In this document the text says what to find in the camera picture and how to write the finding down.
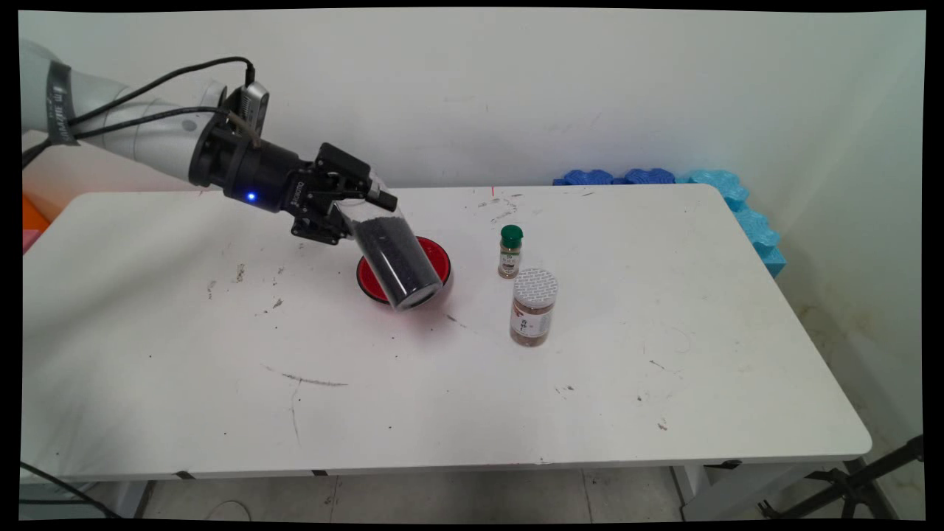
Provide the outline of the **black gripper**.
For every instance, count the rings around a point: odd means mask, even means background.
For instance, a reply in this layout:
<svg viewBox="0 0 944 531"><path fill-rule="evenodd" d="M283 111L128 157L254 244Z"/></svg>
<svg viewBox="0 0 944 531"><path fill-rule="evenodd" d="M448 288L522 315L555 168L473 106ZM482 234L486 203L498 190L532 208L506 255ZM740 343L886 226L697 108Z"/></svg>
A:
<svg viewBox="0 0 944 531"><path fill-rule="evenodd" d="M255 147L215 135L215 185L234 201L290 212L293 236L331 246L352 239L335 201L366 201L387 212L398 207L370 165L329 142L320 145L316 160L305 162L267 141Z"/></svg>

